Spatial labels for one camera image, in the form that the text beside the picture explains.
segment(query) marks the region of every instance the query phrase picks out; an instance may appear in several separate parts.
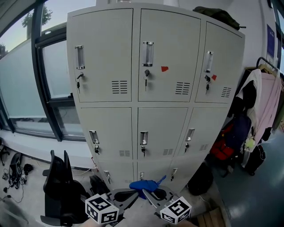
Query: locker door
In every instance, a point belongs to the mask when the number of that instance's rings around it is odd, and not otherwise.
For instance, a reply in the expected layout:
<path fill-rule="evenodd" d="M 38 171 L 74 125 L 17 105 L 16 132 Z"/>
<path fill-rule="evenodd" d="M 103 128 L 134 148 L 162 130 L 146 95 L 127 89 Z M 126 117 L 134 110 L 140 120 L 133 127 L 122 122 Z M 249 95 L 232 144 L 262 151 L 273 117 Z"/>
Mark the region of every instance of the locker door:
<path fill-rule="evenodd" d="M 207 22 L 205 52 L 196 102 L 229 103 L 241 76 L 244 45 L 244 38 Z M 207 92 L 206 75 L 211 78 Z"/>
<path fill-rule="evenodd" d="M 138 159 L 172 157 L 188 108 L 138 109 Z"/>
<path fill-rule="evenodd" d="M 207 154 L 223 126 L 227 113 L 227 108 L 194 108 L 178 155 Z"/>
<path fill-rule="evenodd" d="M 114 9 L 76 16 L 69 37 L 80 102 L 131 101 L 132 9 Z M 84 69 L 77 69 L 78 56 Z"/>
<path fill-rule="evenodd" d="M 165 185 L 174 192 L 179 193 L 197 171 L 205 157 L 206 154 L 197 154 L 174 160 L 170 165 Z"/>
<path fill-rule="evenodd" d="M 84 108 L 84 128 L 97 158 L 132 159 L 131 108 Z"/>
<path fill-rule="evenodd" d="M 134 181 L 132 162 L 100 161 L 99 166 L 109 189 L 129 188 L 129 184 Z"/>
<path fill-rule="evenodd" d="M 138 162 L 137 180 L 154 180 L 158 182 L 164 175 L 167 175 L 170 163 L 171 160 Z"/>
<path fill-rule="evenodd" d="M 197 64 L 200 24 L 200 19 L 191 16 L 142 10 L 139 101 L 189 102 Z M 145 70 L 150 71 L 147 77 Z"/>

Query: window frame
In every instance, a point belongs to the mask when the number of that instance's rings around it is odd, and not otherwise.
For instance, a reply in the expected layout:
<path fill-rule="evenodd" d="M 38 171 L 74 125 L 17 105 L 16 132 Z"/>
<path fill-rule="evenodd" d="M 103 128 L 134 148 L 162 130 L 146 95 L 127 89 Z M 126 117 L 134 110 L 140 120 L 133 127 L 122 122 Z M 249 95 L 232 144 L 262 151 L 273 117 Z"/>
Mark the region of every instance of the window frame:
<path fill-rule="evenodd" d="M 36 15 L 41 17 L 42 10 L 43 10 L 43 3 L 40 6 L 38 6 L 38 8 L 36 9 Z M 35 69 L 34 71 L 36 77 L 35 80 L 39 91 L 40 100 L 42 102 L 44 109 L 46 110 L 45 114 L 48 118 L 48 121 L 50 122 L 52 131 L 55 134 L 55 137 L 58 141 L 62 140 L 86 141 L 84 136 L 63 134 L 58 122 L 59 119 L 56 119 L 54 108 L 66 107 L 66 106 L 75 107 L 73 94 L 71 93 L 70 96 L 63 98 L 51 98 L 47 77 L 45 73 L 43 48 L 67 40 L 66 23 L 60 24 L 60 26 L 57 26 L 55 29 L 54 28 L 48 29 L 50 33 L 44 34 L 41 32 L 41 18 L 40 18 L 40 20 L 35 21 L 35 27 L 33 31 L 34 31 L 34 36 L 32 36 L 32 38 L 34 38 L 33 40 L 34 45 L 32 43 L 32 55 L 35 57 L 33 59 L 33 64 Z"/>
<path fill-rule="evenodd" d="M 41 20 L 44 3 L 47 0 L 36 0 L 25 10 L 23 10 L 17 17 L 15 17 L 9 24 L 0 32 L 0 37 L 17 21 L 19 21 L 24 15 L 34 10 L 32 17 L 32 31 L 31 31 L 31 43 L 32 43 L 32 64 L 35 75 L 35 82 L 37 90 L 39 92 L 40 101 L 44 112 L 46 114 L 48 123 L 53 131 L 51 133 L 41 133 L 27 131 L 23 129 L 16 129 L 13 122 L 8 118 L 4 104 L 0 98 L 0 109 L 3 111 L 3 116 L 0 117 L 0 129 L 9 130 L 12 133 L 20 133 L 36 137 L 53 138 L 57 141 L 70 140 L 70 141 L 86 141 L 84 136 L 64 135 L 58 124 L 58 120 L 55 117 L 55 107 L 74 106 L 75 102 L 73 96 L 67 98 L 50 98 L 48 83 L 46 80 L 44 61 L 42 55 L 42 48 L 66 40 L 66 23 L 59 24 L 47 31 L 51 31 L 48 34 L 43 34 L 41 31 Z"/>

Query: blue object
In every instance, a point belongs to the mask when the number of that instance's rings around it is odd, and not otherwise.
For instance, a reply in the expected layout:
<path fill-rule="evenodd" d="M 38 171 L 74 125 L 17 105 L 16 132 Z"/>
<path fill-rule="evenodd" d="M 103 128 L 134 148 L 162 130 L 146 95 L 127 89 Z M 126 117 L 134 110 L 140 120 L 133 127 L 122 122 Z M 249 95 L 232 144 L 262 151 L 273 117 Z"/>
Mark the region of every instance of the blue object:
<path fill-rule="evenodd" d="M 135 182 L 132 182 L 129 185 L 129 188 L 135 189 L 136 191 L 138 191 L 139 197 L 141 197 L 142 199 L 145 200 L 146 197 L 144 196 L 142 189 L 146 189 L 147 191 L 153 192 L 153 191 L 155 191 L 159 187 L 160 183 L 165 178 L 166 178 L 166 175 L 164 175 L 162 177 L 162 179 L 160 179 L 158 182 L 153 181 L 153 180 L 139 180 L 139 181 L 135 181 Z"/>

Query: glass window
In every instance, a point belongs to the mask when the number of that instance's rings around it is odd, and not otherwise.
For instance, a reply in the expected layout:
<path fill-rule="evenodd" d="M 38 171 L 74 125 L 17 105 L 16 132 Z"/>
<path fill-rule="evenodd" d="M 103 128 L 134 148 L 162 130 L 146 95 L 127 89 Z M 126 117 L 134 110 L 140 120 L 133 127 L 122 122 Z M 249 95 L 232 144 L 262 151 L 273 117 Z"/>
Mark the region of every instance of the glass window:
<path fill-rule="evenodd" d="M 52 133 L 43 110 L 32 65 L 31 39 L 0 60 L 0 90 L 15 128 Z"/>
<path fill-rule="evenodd" d="M 95 6 L 96 0 L 49 0 L 44 3 L 41 30 L 67 22 L 67 13 Z"/>
<path fill-rule="evenodd" d="M 278 16 L 279 16 L 279 21 L 280 21 L 280 28 L 282 30 L 282 32 L 284 31 L 284 18 L 283 16 L 281 15 L 281 13 L 277 10 L 278 12 Z"/>
<path fill-rule="evenodd" d="M 1 123 L 4 125 L 5 128 L 9 128 L 6 120 L 5 120 L 5 117 L 4 117 L 4 114 L 3 114 L 3 111 L 0 110 L 0 117 L 1 117 Z"/>
<path fill-rule="evenodd" d="M 69 79 L 66 41 L 44 47 L 43 61 L 50 98 L 68 97 L 72 91 Z"/>
<path fill-rule="evenodd" d="M 74 106 L 54 108 L 57 122 L 64 135 L 84 136 L 80 121 Z"/>
<path fill-rule="evenodd" d="M 53 134 L 46 117 L 11 118 L 16 129 Z"/>
<path fill-rule="evenodd" d="M 0 37 L 0 59 L 16 46 L 31 38 L 33 10 L 14 23 Z"/>

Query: black bag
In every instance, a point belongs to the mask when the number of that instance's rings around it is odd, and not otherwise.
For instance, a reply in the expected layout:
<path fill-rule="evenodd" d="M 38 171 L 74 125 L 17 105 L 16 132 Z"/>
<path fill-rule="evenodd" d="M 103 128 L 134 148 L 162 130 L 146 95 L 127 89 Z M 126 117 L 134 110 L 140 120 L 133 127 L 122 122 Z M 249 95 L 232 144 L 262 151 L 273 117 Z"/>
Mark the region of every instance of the black bag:
<path fill-rule="evenodd" d="M 209 167 L 202 163 L 186 186 L 192 195 L 199 196 L 208 191 L 212 182 L 213 175 Z"/>
<path fill-rule="evenodd" d="M 249 175 L 253 176 L 257 168 L 263 163 L 265 160 L 265 152 L 261 145 L 255 147 L 253 152 L 250 153 L 248 163 L 245 166 L 245 170 L 249 173 Z"/>
<path fill-rule="evenodd" d="M 90 183 L 92 186 L 90 190 L 92 191 L 93 195 L 102 195 L 104 193 L 107 194 L 110 192 L 105 182 L 103 182 L 97 175 L 90 176 Z"/>
<path fill-rule="evenodd" d="M 194 12 L 202 13 L 204 15 L 210 16 L 214 19 L 217 19 L 237 30 L 240 28 L 246 28 L 246 27 L 240 27 L 240 24 L 236 22 L 230 14 L 228 14 L 225 10 L 222 9 L 213 9 L 213 8 L 205 8 L 202 6 L 197 6 L 194 10 Z"/>

